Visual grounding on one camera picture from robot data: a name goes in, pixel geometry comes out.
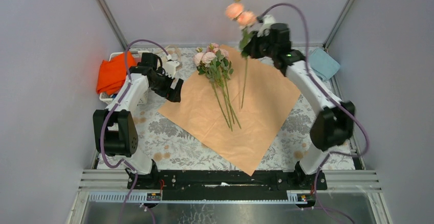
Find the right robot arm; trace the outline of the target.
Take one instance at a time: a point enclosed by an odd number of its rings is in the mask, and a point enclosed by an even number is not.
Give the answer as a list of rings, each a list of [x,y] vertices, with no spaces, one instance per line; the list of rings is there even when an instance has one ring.
[[[296,165],[294,184],[306,189],[314,182],[313,174],[337,146],[353,135],[355,106],[342,102],[315,76],[305,54],[292,48],[290,29],[283,23],[266,24],[259,31],[243,30],[239,47],[244,57],[269,57],[274,66],[296,85],[311,105],[316,119],[310,129],[312,146]]]

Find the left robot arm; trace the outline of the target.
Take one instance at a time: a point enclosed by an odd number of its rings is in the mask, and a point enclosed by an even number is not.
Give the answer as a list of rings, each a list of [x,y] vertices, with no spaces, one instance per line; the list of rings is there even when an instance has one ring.
[[[141,60],[127,67],[118,95],[105,109],[93,114],[96,149],[103,162],[111,169],[124,165],[128,172],[140,175],[139,182],[147,189],[158,184],[159,176],[152,171],[152,159],[135,156],[139,136],[133,111],[149,90],[170,102],[180,102],[183,80],[175,74],[181,67],[170,55],[163,62],[154,53],[141,53]]]

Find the brown kraft wrapping paper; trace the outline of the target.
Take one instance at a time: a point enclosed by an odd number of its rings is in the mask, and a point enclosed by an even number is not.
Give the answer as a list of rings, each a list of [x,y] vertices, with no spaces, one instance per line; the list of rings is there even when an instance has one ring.
[[[228,81],[237,121],[223,118],[222,91],[197,72],[184,81],[181,102],[166,102],[159,113],[190,133],[236,168],[252,175],[295,106],[300,90],[272,65],[229,52],[234,69]]]

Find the fake rose stem with bud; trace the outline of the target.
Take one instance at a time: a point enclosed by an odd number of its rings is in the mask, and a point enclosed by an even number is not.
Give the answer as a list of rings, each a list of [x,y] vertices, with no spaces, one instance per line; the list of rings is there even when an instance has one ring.
[[[233,0],[233,3],[225,10],[225,15],[232,21],[237,22],[241,30],[242,38],[238,44],[240,51],[242,51],[251,40],[252,32],[249,31],[249,29],[256,24],[257,21],[255,13],[245,9],[241,1],[242,0]]]

